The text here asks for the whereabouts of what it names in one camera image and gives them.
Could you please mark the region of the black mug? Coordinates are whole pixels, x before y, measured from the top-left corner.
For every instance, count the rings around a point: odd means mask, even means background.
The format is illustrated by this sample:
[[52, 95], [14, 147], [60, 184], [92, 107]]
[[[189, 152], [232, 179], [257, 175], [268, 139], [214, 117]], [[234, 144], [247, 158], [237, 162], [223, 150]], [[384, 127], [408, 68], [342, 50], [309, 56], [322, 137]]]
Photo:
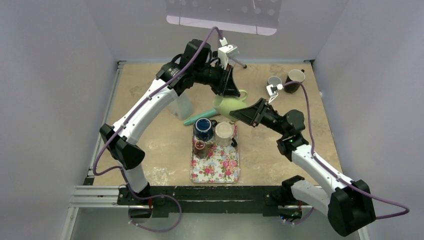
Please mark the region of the black mug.
[[288, 94], [295, 93], [300, 85], [306, 79], [304, 69], [292, 69], [288, 72], [286, 81], [284, 84], [284, 91]]

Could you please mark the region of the music stand with tripod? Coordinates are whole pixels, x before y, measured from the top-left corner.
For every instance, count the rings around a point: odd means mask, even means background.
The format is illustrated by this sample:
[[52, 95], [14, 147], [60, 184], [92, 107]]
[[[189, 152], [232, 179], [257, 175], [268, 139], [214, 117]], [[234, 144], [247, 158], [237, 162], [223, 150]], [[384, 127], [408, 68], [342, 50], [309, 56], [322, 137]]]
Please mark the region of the music stand with tripod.
[[240, 59], [271, 59], [271, 38], [280, 23], [281, 0], [166, 0], [166, 21], [196, 29], [217, 27], [237, 44]]

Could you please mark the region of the light green mug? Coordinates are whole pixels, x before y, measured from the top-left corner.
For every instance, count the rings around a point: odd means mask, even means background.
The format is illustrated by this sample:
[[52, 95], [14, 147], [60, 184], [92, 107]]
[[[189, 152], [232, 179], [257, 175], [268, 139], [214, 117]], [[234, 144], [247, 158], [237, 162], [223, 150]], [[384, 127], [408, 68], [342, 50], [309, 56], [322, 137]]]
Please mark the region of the light green mug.
[[212, 101], [213, 108], [220, 115], [228, 118], [233, 122], [237, 122], [238, 120], [230, 116], [230, 112], [248, 107], [247, 103], [245, 102], [246, 98], [248, 97], [247, 91], [240, 89], [239, 92], [241, 93], [240, 97], [223, 97], [216, 95]]

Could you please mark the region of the aluminium frame rail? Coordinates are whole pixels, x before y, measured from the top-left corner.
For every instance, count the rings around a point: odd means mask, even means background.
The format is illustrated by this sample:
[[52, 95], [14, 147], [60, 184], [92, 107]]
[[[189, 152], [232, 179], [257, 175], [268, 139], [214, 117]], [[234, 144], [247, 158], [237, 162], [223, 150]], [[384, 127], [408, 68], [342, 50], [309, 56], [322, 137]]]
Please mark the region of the aluminium frame rail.
[[93, 150], [90, 166], [83, 185], [75, 186], [70, 205], [67, 210], [64, 226], [60, 235], [61, 240], [71, 240], [76, 229], [76, 223], [79, 220], [79, 213], [85, 209], [117, 209], [118, 186], [97, 186], [93, 185], [95, 175], [93, 174], [93, 164], [103, 147], [103, 141], [100, 136], [97, 137], [96, 145]]

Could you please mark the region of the floral serving tray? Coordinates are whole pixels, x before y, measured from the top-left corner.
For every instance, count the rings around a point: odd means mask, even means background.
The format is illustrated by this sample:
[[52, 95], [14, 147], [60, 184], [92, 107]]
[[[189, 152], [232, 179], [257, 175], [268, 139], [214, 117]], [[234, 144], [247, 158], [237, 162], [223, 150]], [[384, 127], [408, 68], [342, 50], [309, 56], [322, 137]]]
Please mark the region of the floral serving tray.
[[238, 143], [238, 126], [230, 121], [233, 127], [231, 144], [217, 145], [212, 138], [205, 144], [207, 152], [196, 154], [196, 143], [199, 139], [192, 135], [192, 151], [190, 160], [190, 178], [193, 183], [234, 184], [240, 178], [240, 157]]

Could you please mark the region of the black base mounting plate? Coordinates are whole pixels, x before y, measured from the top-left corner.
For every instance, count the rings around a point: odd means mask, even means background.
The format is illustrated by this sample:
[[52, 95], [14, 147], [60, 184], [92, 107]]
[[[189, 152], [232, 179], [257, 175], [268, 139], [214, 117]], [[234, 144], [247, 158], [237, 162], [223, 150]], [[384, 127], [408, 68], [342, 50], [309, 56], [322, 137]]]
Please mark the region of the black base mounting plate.
[[131, 215], [142, 216], [145, 209], [154, 218], [173, 213], [191, 214], [261, 214], [283, 220], [299, 220], [310, 206], [289, 197], [282, 186], [152, 186], [147, 191], [152, 200], [134, 197], [126, 186], [118, 189], [117, 205], [134, 209]]

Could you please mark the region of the grey blue mug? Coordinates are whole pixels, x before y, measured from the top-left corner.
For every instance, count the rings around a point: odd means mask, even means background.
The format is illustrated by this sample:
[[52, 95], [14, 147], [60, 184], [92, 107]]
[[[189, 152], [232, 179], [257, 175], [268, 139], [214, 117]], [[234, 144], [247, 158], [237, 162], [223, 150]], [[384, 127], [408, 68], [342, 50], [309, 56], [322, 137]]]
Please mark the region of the grey blue mug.
[[270, 76], [267, 80], [267, 85], [276, 87], [277, 85], [282, 85], [282, 80], [278, 76]]

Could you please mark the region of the cream beige mug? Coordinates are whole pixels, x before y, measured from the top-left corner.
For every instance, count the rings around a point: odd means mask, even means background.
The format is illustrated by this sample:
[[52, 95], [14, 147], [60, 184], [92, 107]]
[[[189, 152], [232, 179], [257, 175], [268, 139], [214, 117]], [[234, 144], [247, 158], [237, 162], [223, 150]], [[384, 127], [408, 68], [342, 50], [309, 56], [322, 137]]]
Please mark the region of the cream beige mug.
[[236, 148], [238, 142], [235, 135], [235, 127], [231, 122], [219, 122], [214, 128], [214, 142], [218, 147], [232, 146]]

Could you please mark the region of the small brown mug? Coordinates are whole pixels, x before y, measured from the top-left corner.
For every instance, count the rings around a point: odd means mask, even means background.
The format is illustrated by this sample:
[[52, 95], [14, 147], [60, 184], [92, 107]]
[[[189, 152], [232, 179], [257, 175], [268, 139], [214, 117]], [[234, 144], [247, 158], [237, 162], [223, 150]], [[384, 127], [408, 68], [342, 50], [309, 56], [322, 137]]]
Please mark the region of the small brown mug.
[[206, 158], [208, 151], [207, 145], [203, 140], [198, 140], [193, 145], [193, 154], [199, 159]]

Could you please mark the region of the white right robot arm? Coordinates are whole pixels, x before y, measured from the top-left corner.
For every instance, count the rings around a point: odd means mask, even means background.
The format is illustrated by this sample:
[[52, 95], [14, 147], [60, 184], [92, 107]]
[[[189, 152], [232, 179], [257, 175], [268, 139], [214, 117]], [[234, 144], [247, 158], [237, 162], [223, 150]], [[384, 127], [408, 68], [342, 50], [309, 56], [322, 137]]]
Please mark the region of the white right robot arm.
[[288, 204], [296, 200], [310, 204], [324, 214], [332, 228], [341, 236], [374, 222], [377, 217], [369, 186], [338, 172], [313, 150], [303, 137], [304, 114], [296, 109], [279, 115], [265, 99], [254, 105], [230, 111], [230, 116], [252, 127], [259, 124], [281, 134], [277, 148], [281, 155], [305, 170], [318, 184], [313, 186], [299, 177], [282, 183], [280, 196]]

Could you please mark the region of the navy blue mug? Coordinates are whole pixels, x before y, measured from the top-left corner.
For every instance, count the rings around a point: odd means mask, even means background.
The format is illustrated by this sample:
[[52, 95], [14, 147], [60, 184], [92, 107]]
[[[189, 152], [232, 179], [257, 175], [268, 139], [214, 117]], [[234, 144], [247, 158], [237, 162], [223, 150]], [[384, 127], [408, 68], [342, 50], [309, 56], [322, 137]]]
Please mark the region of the navy blue mug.
[[214, 137], [214, 127], [218, 122], [206, 117], [199, 118], [193, 125], [194, 136], [200, 141], [210, 141]]

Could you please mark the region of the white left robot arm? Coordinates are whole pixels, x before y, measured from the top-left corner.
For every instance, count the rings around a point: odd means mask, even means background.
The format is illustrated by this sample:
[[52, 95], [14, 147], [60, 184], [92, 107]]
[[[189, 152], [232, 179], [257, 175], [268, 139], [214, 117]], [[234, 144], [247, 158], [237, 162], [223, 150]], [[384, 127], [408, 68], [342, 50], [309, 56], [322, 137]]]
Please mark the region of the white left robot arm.
[[239, 54], [238, 47], [226, 39], [220, 44], [213, 54], [205, 40], [189, 41], [183, 53], [160, 68], [147, 92], [122, 118], [113, 125], [101, 126], [99, 133], [104, 142], [101, 152], [108, 150], [117, 160], [131, 189], [129, 197], [136, 204], [142, 205], [150, 197], [150, 185], [142, 168], [145, 152], [137, 143], [162, 109], [195, 83], [210, 86], [216, 96], [240, 96], [233, 80], [233, 66], [229, 64]]

